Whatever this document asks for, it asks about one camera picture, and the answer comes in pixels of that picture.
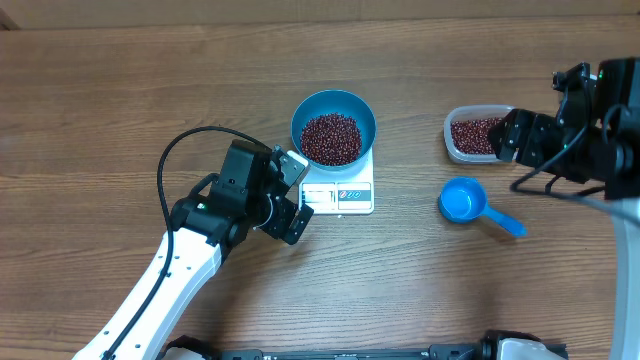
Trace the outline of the blue plastic measuring scoop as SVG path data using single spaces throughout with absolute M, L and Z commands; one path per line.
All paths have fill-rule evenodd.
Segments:
M 454 223 L 470 223 L 484 216 L 514 237 L 527 235 L 527 229 L 520 221 L 490 206 L 484 187 L 475 178 L 450 179 L 442 187 L 438 207 L 441 214 Z

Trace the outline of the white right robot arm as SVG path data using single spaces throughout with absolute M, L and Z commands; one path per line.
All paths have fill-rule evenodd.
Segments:
M 597 186 L 559 194 L 550 186 L 542 195 L 583 204 L 612 217 L 616 237 L 615 319 L 610 356 L 639 356 L 639 60 L 605 60 L 597 73 L 582 62 L 553 75 L 562 93 L 555 116 L 511 110 L 491 127 L 487 139 L 494 156 L 516 161 L 530 172 L 510 189 L 541 172 Z

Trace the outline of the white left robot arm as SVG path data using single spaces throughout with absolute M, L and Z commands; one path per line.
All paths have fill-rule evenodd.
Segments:
M 168 229 L 142 277 L 79 359 L 156 359 L 185 309 L 248 232 L 295 244 L 313 211 L 288 199 L 308 161 L 253 141 L 231 143 L 220 172 L 163 210 Z

